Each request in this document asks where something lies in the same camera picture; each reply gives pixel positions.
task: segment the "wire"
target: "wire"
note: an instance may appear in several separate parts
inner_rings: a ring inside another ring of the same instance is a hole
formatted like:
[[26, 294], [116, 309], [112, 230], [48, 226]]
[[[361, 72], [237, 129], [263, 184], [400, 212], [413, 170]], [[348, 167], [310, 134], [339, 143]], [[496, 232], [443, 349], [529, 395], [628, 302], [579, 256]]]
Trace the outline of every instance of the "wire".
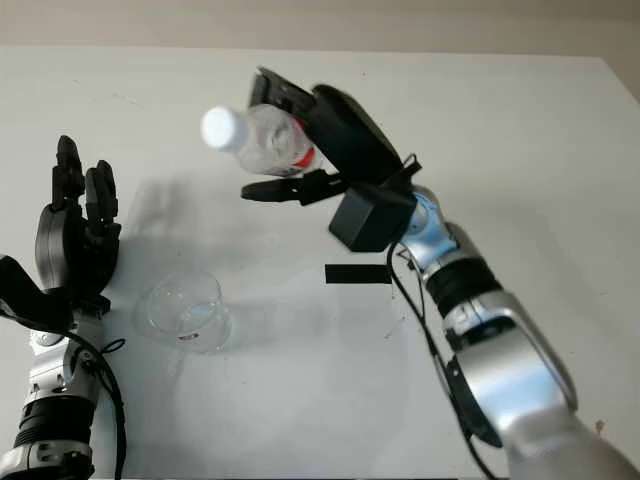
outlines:
[[[389, 250], [387, 251], [387, 268], [389, 269], [389, 274], [391, 275], [391, 279], [393, 280], [393, 282], [398, 287], [398, 290], [400, 290], [400, 293], [402, 294], [404, 299], [409, 304], [409, 307], [411, 307], [411, 310], [413, 310], [413, 313], [415, 314], [416, 318], [418, 319], [418, 323], [422, 327], [422, 331], [423, 331], [424, 336], [425, 336], [425, 338], [427, 340], [427, 346], [429, 348], [429, 353], [431, 354], [431, 357], [432, 357], [433, 362], [434, 362], [434, 366], [435, 366], [436, 371], [437, 371], [437, 373], [438, 373], [438, 375], [440, 377], [440, 382], [442, 383], [443, 388], [446, 388], [448, 390], [448, 391], [445, 392], [446, 396], [449, 399], [449, 402], [451, 403], [451, 408], [453, 409], [453, 412], [455, 413], [456, 420], [458, 421], [458, 426], [460, 427], [460, 431], [462, 433], [462, 437], [464, 438], [464, 442], [465, 442], [465, 444], [466, 444], [466, 446], [467, 446], [467, 448], [469, 450], [469, 453], [471, 454], [471, 457], [476, 462], [476, 465], [478, 466], [478, 468], [482, 471], [482, 473], [489, 480], [497, 480], [497, 477], [493, 474], [493, 472], [489, 469], [489, 467], [484, 462], [484, 460], [480, 457], [480, 454], [478, 453], [475, 445], [473, 444], [473, 442], [471, 440], [471, 437], [472, 437], [473, 434], [465, 426], [464, 421], [462, 420], [462, 415], [460, 413], [460, 409], [458, 408], [458, 405], [457, 405], [455, 399], [453, 398], [451, 384], [449, 382], [449, 377], [446, 374], [447, 370], [446, 370], [446, 367], [445, 367], [445, 364], [444, 364], [444, 360], [442, 359], [442, 354], [440, 353], [440, 350], [438, 349], [438, 346], [437, 346], [436, 342], [433, 339], [433, 335], [431, 334], [431, 331], [429, 330], [429, 327], [427, 325], [426, 311], [425, 311], [425, 299], [424, 299], [424, 292], [422, 290], [422, 288], [423, 288], [422, 287], [422, 278], [420, 278], [419, 270], [417, 268], [414, 268], [414, 270], [416, 272], [416, 278], [418, 280], [418, 290], [420, 292], [420, 303], [421, 303], [421, 306], [422, 306], [422, 313], [420, 313], [418, 311], [418, 307], [416, 306], [415, 302], [413, 301], [413, 299], [411, 298], [411, 296], [407, 292], [407, 289], [402, 284], [402, 282], [400, 281], [400, 278], [398, 277], [398, 275], [395, 272], [395, 269], [393, 268], [393, 254], [394, 254], [394, 251], [395, 251], [397, 246], [398, 246], [398, 242], [394, 242], [394, 243], [391, 244], [391, 246], [389, 247]], [[406, 259], [406, 257], [403, 255], [403, 253], [405, 253], [405, 252], [404, 251], [400, 252], [398, 254], [398, 256], [400, 256], [403, 259]]]
[[124, 338], [116, 338], [113, 342], [109, 342], [104, 347], [102, 347], [100, 353], [104, 355], [105, 353], [117, 352], [122, 347], [124, 347], [125, 343], [127, 343], [127, 341]]
[[122, 392], [120, 391], [120, 387], [118, 386], [118, 381], [116, 380], [116, 376], [113, 373], [113, 370], [107, 363], [104, 358], [103, 353], [114, 352], [120, 348], [125, 343], [125, 340], [120, 338], [115, 340], [109, 344], [107, 344], [103, 351], [101, 352], [96, 347], [94, 347], [89, 341], [82, 338], [80, 335], [77, 335], [73, 332], [69, 331], [55, 331], [53, 333], [57, 333], [63, 335], [70, 340], [76, 342], [80, 347], [74, 355], [78, 355], [80, 351], [87, 350], [91, 356], [93, 357], [93, 361], [96, 364], [96, 372], [98, 375], [98, 379], [105, 391], [109, 394], [111, 401], [113, 402], [113, 411], [115, 415], [116, 422], [116, 466], [115, 472], [113, 475], [114, 480], [122, 479], [122, 470], [124, 468], [124, 461], [127, 456], [127, 433], [125, 430], [125, 417], [124, 417], [124, 403], [122, 401]]

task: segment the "white tabletop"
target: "white tabletop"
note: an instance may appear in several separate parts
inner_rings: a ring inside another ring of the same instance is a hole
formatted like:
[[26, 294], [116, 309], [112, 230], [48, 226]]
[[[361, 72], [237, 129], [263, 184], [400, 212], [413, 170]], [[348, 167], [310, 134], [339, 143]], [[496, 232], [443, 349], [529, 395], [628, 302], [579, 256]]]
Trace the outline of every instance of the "white tabletop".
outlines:
[[[0, 251], [37, 278], [33, 246], [60, 134], [114, 167], [122, 251], [107, 339], [140, 478], [476, 476], [414, 319], [388, 286], [325, 286], [323, 265], [382, 262], [327, 232], [337, 199], [243, 201], [258, 178], [199, 139], [201, 114], [245, 105], [257, 65], [350, 92], [416, 180], [462, 224], [566, 361], [580, 416], [632, 459], [640, 417], [640, 109], [600, 60], [178, 49], [0, 49]], [[186, 355], [141, 337], [135, 302], [197, 263], [233, 313], [229, 348]], [[439, 319], [430, 305], [435, 328]], [[0, 323], [0, 449], [32, 360]], [[113, 464], [103, 398], [92, 443]], [[483, 449], [504, 473], [500, 452]]]

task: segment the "bottle cap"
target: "bottle cap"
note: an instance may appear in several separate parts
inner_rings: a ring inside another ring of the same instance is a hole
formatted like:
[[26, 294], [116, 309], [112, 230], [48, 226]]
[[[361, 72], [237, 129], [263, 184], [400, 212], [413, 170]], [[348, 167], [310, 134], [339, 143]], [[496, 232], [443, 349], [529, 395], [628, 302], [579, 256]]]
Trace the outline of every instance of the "bottle cap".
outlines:
[[215, 107], [202, 117], [200, 133], [211, 148], [235, 152], [247, 141], [249, 127], [242, 114], [227, 107]]

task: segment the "glass cup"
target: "glass cup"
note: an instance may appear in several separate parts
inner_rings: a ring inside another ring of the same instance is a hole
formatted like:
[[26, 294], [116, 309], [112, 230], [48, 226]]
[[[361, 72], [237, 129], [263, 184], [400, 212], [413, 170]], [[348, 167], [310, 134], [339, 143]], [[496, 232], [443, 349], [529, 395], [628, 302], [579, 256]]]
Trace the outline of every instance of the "glass cup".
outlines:
[[191, 266], [176, 269], [149, 290], [135, 319], [143, 334], [195, 353], [220, 350], [231, 333], [220, 284]]

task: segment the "robotic arm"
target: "robotic arm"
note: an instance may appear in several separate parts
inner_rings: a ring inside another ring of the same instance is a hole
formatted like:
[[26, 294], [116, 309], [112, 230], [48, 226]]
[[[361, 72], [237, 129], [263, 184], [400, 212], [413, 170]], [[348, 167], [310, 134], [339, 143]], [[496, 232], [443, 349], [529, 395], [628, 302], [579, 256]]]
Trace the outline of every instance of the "robotic arm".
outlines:
[[403, 164], [355, 100], [327, 85], [310, 94], [260, 69], [256, 103], [298, 117], [338, 173], [252, 184], [242, 197], [307, 205], [346, 191], [329, 225], [338, 240], [354, 252], [406, 247], [455, 354], [444, 376], [461, 423], [504, 448], [512, 479], [640, 479], [578, 420], [575, 388], [560, 358], [465, 232], [446, 221], [433, 193], [412, 185], [417, 162]]
[[[85, 178], [76, 145], [66, 136], [58, 143], [57, 160], [53, 198], [42, 211], [36, 237], [45, 290], [13, 258], [0, 256], [0, 315], [32, 329], [35, 354], [14, 448], [0, 458], [0, 479], [89, 478], [101, 383], [114, 399], [119, 479], [126, 448], [122, 399], [98, 350], [102, 316], [110, 309], [100, 292], [115, 269], [120, 233], [113, 221], [118, 210], [113, 173], [100, 161]], [[78, 203], [85, 190], [86, 219]]]

